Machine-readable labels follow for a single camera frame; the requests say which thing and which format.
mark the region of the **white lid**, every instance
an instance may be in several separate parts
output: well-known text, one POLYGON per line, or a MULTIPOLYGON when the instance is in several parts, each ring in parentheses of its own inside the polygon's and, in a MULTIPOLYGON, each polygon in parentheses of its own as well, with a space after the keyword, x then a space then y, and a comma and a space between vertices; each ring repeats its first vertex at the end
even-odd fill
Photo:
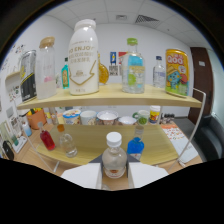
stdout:
POLYGON ((118 147, 121 145, 122 136, 118 132, 110 132, 107 134, 107 145, 110 147, 118 147))
POLYGON ((150 106, 150 110, 153 110, 153 111, 160 111, 160 106, 150 106))
POLYGON ((88 26, 88 27, 92 27, 94 30, 96 28, 96 22, 94 20, 91 20, 91 19, 84 19, 84 20, 81 20, 79 22, 77 22, 75 24, 75 31, 82 28, 82 27, 85 27, 85 26, 88 26))

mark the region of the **shelf support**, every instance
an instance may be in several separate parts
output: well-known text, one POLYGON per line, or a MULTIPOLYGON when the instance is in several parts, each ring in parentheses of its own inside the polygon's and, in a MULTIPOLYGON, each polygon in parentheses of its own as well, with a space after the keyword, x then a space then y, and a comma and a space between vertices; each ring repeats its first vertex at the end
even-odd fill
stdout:
POLYGON ((168 169, 168 172, 173 168, 173 166, 174 166, 177 162, 179 162, 180 157, 183 155, 183 153, 184 153, 185 150, 187 149, 188 145, 190 144, 190 142, 191 142, 191 140, 192 140, 192 138, 193 138, 193 136, 194 136, 194 134, 195 134, 195 132, 196 132, 196 130, 197 130, 197 128, 198 128, 199 122, 200 122, 200 120, 201 120, 202 113, 203 113, 203 111, 204 111, 206 94, 205 94, 204 92, 198 90, 198 89, 195 89, 195 88, 193 88, 193 90, 198 91, 198 92, 200 92, 200 93, 203 95, 202 105, 201 105, 201 110, 200 110, 200 113, 199 113, 199 116, 198 116, 198 120, 197 120, 197 122, 196 122, 196 125, 195 125, 195 127, 194 127, 194 130, 192 131, 192 134, 191 134, 191 136, 190 136, 190 138, 189 138, 189 140, 188 140, 186 146, 184 147, 183 151, 180 153, 180 155, 178 156, 178 158, 176 159, 176 161, 175 161, 175 162, 171 165, 171 167, 168 169))

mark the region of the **white bottle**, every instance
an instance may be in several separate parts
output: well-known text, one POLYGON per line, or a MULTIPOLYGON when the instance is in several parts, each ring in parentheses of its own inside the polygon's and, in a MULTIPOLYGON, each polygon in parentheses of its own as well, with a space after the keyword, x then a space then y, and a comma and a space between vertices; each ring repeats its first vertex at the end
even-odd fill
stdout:
POLYGON ((110 178, 121 177, 126 169, 127 154, 120 147, 122 136, 118 132, 107 134, 107 148, 102 155, 105 173, 110 178))
POLYGON ((75 33, 69 43, 69 90, 72 95, 99 91, 98 39, 94 20, 76 23, 75 33))
POLYGON ((158 88, 165 88, 166 74, 162 66, 162 57, 156 56, 157 64, 153 68, 153 86, 158 88))

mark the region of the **green bottle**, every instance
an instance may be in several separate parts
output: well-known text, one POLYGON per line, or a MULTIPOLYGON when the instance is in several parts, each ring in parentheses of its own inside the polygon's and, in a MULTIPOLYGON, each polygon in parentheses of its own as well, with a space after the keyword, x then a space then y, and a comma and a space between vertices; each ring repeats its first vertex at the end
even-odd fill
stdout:
POLYGON ((62 87, 63 89, 69 88, 69 75, 68 75, 68 58, 65 58, 65 66, 61 70, 62 87))

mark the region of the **yellow can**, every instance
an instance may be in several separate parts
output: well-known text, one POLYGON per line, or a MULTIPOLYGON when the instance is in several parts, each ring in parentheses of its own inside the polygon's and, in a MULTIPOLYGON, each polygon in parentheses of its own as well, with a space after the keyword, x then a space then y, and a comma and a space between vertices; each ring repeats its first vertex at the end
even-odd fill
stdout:
POLYGON ((167 93, 186 97, 189 92, 188 56, 179 49, 166 50, 166 86, 167 93))

